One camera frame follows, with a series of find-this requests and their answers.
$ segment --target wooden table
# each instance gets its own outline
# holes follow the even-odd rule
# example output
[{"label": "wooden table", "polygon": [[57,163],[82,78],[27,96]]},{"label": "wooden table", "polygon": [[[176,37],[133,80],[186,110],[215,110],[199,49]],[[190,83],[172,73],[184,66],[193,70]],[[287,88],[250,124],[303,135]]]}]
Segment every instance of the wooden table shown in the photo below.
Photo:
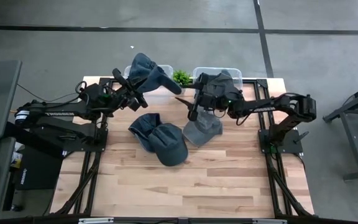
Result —
[{"label": "wooden table", "polygon": [[[99,78],[84,77],[84,81],[98,83]],[[268,78],[267,81],[270,96],[286,92],[283,79]],[[255,99],[251,85],[244,84],[243,94],[246,100]],[[192,101],[193,95],[194,91],[187,89],[181,97]],[[201,148],[187,141],[189,155],[185,163],[165,167],[155,154],[141,148],[128,127],[142,114],[159,112],[164,123],[183,128],[188,122],[187,109],[164,88],[146,93],[145,99],[148,108],[136,112],[129,108],[118,110],[114,118],[108,120],[109,138],[99,167],[92,216],[273,217],[266,161],[260,153],[257,137],[260,127],[256,114],[242,126],[236,126],[236,121],[229,116],[221,118],[224,126],[221,136]],[[286,114],[274,112],[274,117],[279,122]],[[74,122],[86,121],[76,118]],[[76,189],[83,157],[83,152],[75,152],[63,161],[51,212],[61,208]],[[302,206],[313,213],[299,158],[284,154],[283,164],[288,187]],[[284,211],[281,190],[278,195]]]}]

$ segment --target gray floor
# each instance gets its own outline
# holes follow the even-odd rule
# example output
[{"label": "gray floor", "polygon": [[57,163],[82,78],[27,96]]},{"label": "gray floor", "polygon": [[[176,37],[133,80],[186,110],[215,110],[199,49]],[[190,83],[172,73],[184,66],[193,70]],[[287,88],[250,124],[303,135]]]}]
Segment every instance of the gray floor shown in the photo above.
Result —
[{"label": "gray floor", "polygon": [[[267,29],[358,30],[358,0],[260,0],[260,6]],[[252,0],[0,0],[0,23],[257,27]],[[358,180],[342,181],[357,169],[342,124],[321,119],[358,90],[358,36],[268,35],[267,42],[275,77],[318,102],[318,119],[299,127],[310,131],[303,145],[316,214],[358,221]],[[258,34],[0,31],[0,60],[22,60],[19,83],[47,99],[73,92],[85,75],[123,70],[137,52],[189,72],[234,67],[243,77],[266,77]],[[31,99],[18,89],[13,107]],[[43,212],[48,194],[34,194],[43,202],[31,212]]]}]

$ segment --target denim cap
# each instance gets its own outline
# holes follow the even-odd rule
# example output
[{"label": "denim cap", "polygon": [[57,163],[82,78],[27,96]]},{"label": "denim cap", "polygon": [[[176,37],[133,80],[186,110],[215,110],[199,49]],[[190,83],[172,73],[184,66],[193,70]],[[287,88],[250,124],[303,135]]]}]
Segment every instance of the denim cap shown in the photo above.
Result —
[{"label": "denim cap", "polygon": [[140,142],[140,145],[147,152],[155,152],[154,148],[149,143],[149,135],[152,131],[161,125],[159,113],[147,113],[138,117],[128,128],[128,130],[135,135]]},{"label": "denim cap", "polygon": [[151,61],[145,54],[138,53],[132,61],[129,78],[139,78],[144,76],[147,77],[146,81],[137,89],[140,93],[156,90],[160,86],[164,86],[176,95],[181,93],[180,86],[168,77],[161,67]]},{"label": "denim cap", "polygon": [[205,145],[215,135],[223,133],[223,124],[219,118],[209,114],[202,107],[197,108],[196,121],[187,122],[183,128],[183,135],[197,147]]},{"label": "denim cap", "polygon": [[181,129],[171,123],[157,126],[149,135],[149,143],[154,148],[160,162],[165,166],[181,164],[189,153]]}]

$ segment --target clear plastic bin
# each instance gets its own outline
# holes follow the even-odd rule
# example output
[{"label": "clear plastic bin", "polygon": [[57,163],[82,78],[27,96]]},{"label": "clear plastic bin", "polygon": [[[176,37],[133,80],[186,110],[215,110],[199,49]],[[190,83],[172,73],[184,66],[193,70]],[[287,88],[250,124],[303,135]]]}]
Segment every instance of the clear plastic bin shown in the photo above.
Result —
[{"label": "clear plastic bin", "polygon": [[207,73],[208,75],[219,75],[222,70],[227,70],[233,78],[234,86],[239,90],[242,90],[242,74],[240,70],[236,68],[197,67],[193,70],[193,82],[202,73]]},{"label": "clear plastic bin", "polygon": [[[173,78],[173,68],[171,65],[159,65],[162,69],[164,69],[165,74],[168,75],[171,79]],[[124,78],[128,78],[129,71],[131,70],[131,66],[128,66],[124,70]]]}]

